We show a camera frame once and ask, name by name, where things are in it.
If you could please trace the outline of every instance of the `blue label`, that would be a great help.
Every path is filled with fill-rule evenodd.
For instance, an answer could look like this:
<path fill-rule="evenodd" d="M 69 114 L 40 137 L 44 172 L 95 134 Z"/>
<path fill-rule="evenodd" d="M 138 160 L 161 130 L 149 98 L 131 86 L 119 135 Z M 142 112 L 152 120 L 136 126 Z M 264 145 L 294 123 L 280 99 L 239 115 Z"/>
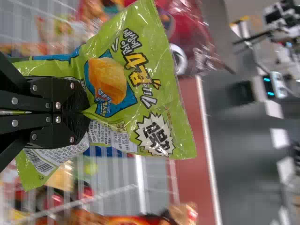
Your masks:
<path fill-rule="evenodd" d="M 59 60 L 71 63 L 71 58 L 75 58 L 79 55 L 79 49 L 80 47 L 77 47 L 71 54 L 34 56 L 32 60 Z"/>
<path fill-rule="evenodd" d="M 112 54 L 110 53 L 109 49 L 101 55 L 99 58 L 112 58 Z M 95 111 L 96 114 L 103 116 L 103 117 L 111 117 L 117 112 L 130 107 L 137 103 L 137 99 L 135 97 L 134 92 L 131 90 L 129 83 L 127 82 L 127 91 L 126 96 L 120 104 L 113 104 L 111 103 L 111 98 L 107 96 L 101 89 L 98 90 L 96 95 L 94 86 L 90 83 L 89 80 L 89 62 L 87 61 L 84 65 L 84 76 L 86 81 L 86 86 L 90 90 L 90 92 L 94 96 L 101 96 L 94 98 L 94 102 L 97 103 L 97 109 Z"/>

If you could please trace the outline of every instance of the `chip bag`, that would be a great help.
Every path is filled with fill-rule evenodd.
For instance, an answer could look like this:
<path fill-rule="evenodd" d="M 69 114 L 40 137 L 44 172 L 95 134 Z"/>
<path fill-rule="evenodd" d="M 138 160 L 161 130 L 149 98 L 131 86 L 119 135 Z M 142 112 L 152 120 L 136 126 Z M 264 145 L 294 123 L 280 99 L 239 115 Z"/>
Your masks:
<path fill-rule="evenodd" d="M 14 66 L 23 76 L 72 78 L 86 87 L 90 108 L 83 114 L 92 119 L 90 145 L 142 156 L 196 157 L 173 56 L 153 0 L 125 8 L 71 55 L 30 57 Z M 87 148 L 70 152 L 79 154 Z M 62 162 L 45 152 L 59 151 L 20 152 L 16 160 L 26 190 L 41 186 L 54 173 Z M 53 170 L 38 170 L 30 160 L 34 154 Z"/>

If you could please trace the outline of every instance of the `plastic packaging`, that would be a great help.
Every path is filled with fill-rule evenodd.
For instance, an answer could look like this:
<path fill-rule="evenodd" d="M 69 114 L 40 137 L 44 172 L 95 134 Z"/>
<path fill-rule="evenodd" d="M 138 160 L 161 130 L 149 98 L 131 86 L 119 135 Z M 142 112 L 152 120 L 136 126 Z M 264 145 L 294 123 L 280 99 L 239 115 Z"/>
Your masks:
<path fill-rule="evenodd" d="M 126 0 L 125 6 L 136 0 Z M 223 67 L 200 11 L 200 0 L 155 0 L 172 44 L 177 75 L 195 75 Z"/>
<path fill-rule="evenodd" d="M 72 210 L 67 225 L 101 224 L 101 225 L 196 225 L 198 214 L 193 203 L 171 205 L 161 215 L 144 216 L 102 216 L 85 210 Z"/>
<path fill-rule="evenodd" d="M 90 108 L 83 114 L 92 119 L 90 145 L 112 146 L 143 156 L 196 156 L 192 130 L 180 101 L 173 56 L 151 0 L 127 7 L 71 55 L 30 57 L 14 66 L 24 76 L 54 75 L 85 85 Z M 86 149 L 71 152 L 79 154 Z M 47 151 L 56 154 L 58 150 Z M 52 170 L 37 170 L 30 160 L 32 154 Z M 45 150 L 21 151 L 17 165 L 24 188 L 44 184 L 60 163 L 49 158 Z"/>

